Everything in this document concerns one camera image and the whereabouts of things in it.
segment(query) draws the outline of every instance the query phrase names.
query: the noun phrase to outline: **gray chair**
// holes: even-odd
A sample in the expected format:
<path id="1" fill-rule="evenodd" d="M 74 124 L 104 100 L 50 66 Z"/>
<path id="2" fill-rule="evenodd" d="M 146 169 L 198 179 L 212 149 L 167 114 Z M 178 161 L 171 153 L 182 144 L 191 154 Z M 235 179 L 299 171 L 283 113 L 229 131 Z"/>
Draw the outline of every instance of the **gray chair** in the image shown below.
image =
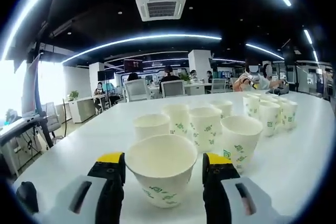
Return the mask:
<path id="1" fill-rule="evenodd" d="M 125 89 L 129 102 L 149 100 L 151 98 L 145 79 L 127 81 L 125 82 Z"/>
<path id="2" fill-rule="evenodd" d="M 212 79 L 211 93 L 224 93 L 225 92 L 225 79 Z"/>
<path id="3" fill-rule="evenodd" d="M 186 95 L 183 80 L 161 82 L 161 88 L 163 98 Z"/>

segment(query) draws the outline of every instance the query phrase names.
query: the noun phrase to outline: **desk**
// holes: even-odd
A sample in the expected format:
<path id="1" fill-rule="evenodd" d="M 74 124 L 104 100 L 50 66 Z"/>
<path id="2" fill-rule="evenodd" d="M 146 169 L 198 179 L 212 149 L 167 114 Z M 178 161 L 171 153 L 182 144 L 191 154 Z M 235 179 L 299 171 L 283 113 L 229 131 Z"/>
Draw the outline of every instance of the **desk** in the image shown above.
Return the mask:
<path id="1" fill-rule="evenodd" d="M 261 138 L 245 176 L 272 198 L 283 215 L 298 213 L 320 184 L 333 147 L 334 115 L 328 101 L 291 92 L 283 97 L 299 103 L 297 127 L 292 132 Z M 14 182 L 34 183 L 41 213 L 50 209 L 57 193 L 76 176 L 86 175 L 99 156 L 126 152 L 135 141 L 132 121 L 159 113 L 166 104 L 187 103 L 195 108 L 212 100 L 229 100 L 233 113 L 243 114 L 242 92 L 173 97 L 119 103 L 69 134 L 35 161 Z M 120 223 L 204 224 L 202 157 L 197 160 L 184 202 L 173 209 L 150 205 L 135 176 L 126 168 Z"/>

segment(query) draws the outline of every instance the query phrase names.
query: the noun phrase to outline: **ceiling air conditioner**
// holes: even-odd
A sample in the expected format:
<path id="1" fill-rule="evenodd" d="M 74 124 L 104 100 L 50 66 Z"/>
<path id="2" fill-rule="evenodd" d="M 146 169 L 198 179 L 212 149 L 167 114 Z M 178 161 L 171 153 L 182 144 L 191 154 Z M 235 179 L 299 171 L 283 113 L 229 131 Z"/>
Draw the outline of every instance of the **ceiling air conditioner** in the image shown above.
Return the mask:
<path id="1" fill-rule="evenodd" d="M 186 0 L 135 0 L 142 21 L 180 19 Z"/>

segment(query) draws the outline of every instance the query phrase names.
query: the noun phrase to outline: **wall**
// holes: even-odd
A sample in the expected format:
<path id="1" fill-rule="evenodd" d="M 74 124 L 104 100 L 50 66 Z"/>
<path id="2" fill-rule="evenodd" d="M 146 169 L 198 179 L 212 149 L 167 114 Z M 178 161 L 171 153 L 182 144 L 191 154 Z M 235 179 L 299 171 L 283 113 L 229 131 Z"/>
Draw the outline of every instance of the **wall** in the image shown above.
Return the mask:
<path id="1" fill-rule="evenodd" d="M 78 91 L 78 98 L 89 97 L 92 95 L 89 69 L 64 67 L 63 71 L 66 96 L 73 90 Z"/>

